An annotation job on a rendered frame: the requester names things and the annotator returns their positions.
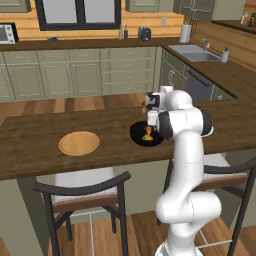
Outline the green lower cupboard run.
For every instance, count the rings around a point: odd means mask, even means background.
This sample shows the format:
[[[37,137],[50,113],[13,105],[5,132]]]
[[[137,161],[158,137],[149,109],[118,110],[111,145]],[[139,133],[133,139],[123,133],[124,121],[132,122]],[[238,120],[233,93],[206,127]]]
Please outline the green lower cupboard run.
[[[0,53],[0,102],[148,92],[154,47]]]

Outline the steel sink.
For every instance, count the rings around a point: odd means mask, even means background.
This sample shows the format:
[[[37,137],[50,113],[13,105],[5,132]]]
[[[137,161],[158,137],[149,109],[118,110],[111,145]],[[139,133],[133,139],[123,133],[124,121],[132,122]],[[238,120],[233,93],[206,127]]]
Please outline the steel sink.
[[[197,45],[169,45],[169,48],[192,62],[219,61],[220,57]]]

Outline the black frame window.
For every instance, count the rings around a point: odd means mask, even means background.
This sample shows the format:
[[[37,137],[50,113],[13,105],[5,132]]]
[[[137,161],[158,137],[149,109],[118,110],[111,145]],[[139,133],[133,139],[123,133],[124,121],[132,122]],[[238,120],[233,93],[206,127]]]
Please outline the black frame window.
[[[112,30],[121,25],[121,0],[35,0],[41,31]]]

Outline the white paper towel roll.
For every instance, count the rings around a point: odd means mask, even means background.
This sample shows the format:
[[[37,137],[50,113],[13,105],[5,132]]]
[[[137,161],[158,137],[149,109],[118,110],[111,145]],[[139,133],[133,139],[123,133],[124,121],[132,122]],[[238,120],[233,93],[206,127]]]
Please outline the white paper towel roll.
[[[190,40],[191,26],[187,23],[183,24],[180,33],[180,43],[188,43]]]

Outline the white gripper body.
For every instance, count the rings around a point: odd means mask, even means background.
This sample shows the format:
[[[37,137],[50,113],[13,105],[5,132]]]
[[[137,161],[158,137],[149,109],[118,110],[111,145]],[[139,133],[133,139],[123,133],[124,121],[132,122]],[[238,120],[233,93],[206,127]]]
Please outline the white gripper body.
[[[150,110],[147,113],[147,124],[149,126],[155,126],[158,118],[158,112],[156,110]]]

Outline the grey soap dispenser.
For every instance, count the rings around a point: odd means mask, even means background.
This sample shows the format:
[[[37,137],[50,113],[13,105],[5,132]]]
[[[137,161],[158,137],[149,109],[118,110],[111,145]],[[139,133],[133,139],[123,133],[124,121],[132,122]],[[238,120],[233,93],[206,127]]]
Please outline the grey soap dispenser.
[[[222,56],[221,56],[220,62],[221,63],[227,63],[228,55],[229,55],[229,48],[228,48],[228,46],[225,46],[224,50],[222,52]]]

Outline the green upper cupboard run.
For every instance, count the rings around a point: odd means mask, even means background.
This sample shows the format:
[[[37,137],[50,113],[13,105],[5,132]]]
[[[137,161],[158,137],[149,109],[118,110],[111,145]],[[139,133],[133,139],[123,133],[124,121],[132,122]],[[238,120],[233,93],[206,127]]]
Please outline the green upper cupboard run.
[[[173,12],[190,18],[239,20],[246,0],[174,0]]]

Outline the dark grey dishwasher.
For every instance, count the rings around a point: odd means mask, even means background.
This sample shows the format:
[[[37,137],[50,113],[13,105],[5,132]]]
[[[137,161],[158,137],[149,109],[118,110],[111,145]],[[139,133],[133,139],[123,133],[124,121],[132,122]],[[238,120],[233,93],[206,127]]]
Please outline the dark grey dishwasher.
[[[193,101],[210,101],[214,84],[193,69],[188,70],[187,92]]]

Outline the green cupboard run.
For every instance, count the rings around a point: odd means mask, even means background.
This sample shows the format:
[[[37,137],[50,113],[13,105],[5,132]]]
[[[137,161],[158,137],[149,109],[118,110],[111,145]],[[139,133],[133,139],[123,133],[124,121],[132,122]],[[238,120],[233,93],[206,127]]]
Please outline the green cupboard run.
[[[0,53],[0,102],[148,92],[154,47]]]
[[[190,18],[239,20],[246,0],[174,0],[173,12]]]

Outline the black plate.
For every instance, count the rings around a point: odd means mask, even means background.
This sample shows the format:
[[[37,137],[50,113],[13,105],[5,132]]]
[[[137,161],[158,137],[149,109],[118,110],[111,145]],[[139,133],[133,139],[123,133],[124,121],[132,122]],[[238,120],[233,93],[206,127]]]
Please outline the black plate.
[[[157,130],[150,126],[152,128],[151,136],[153,137],[152,141],[145,141],[142,140],[142,137],[146,134],[146,127],[147,127],[146,121],[139,121],[134,123],[130,127],[130,137],[131,139],[138,145],[144,146],[144,147],[154,147],[159,145],[163,138],[159,135]]]

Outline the white microwave oven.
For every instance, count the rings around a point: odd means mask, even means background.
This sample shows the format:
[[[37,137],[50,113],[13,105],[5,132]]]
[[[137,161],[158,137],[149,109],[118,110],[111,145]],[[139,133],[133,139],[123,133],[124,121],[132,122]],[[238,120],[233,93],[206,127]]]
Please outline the white microwave oven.
[[[0,44],[16,44],[18,41],[15,23],[0,23]]]

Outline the dark frame stool white seat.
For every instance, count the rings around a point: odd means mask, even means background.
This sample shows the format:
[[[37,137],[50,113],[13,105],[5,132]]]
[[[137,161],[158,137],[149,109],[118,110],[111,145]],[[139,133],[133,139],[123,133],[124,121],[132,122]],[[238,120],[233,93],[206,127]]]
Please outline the dark frame stool white seat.
[[[57,230],[66,223],[68,240],[72,240],[70,216],[74,211],[102,207],[111,214],[112,232],[120,220],[122,256],[128,256],[124,182],[128,171],[116,176],[113,167],[58,173],[55,184],[36,182],[34,190],[43,195],[53,256],[60,256]]]
[[[200,229],[219,217],[220,199],[213,193],[223,188],[242,198],[227,256],[233,256],[254,180],[256,157],[230,166],[220,154],[190,162],[169,161],[163,194],[156,203],[158,221],[169,225],[165,241],[155,256],[203,256],[194,239]]]

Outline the green cupboards beside sink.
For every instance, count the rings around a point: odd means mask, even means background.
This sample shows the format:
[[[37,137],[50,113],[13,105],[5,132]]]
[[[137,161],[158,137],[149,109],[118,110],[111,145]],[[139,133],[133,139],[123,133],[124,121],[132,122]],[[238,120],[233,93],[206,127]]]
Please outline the green cupboards beside sink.
[[[192,69],[173,54],[163,51],[160,84],[187,92],[188,70]],[[227,100],[232,96],[214,84],[211,100]]]

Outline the yellow orange squash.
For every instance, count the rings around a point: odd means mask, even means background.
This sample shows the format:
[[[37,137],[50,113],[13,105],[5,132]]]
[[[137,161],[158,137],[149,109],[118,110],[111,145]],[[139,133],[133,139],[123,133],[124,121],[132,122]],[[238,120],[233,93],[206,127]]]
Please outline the yellow orange squash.
[[[150,126],[146,127],[146,134],[142,137],[142,140],[152,141],[153,137],[151,136],[152,128]]]

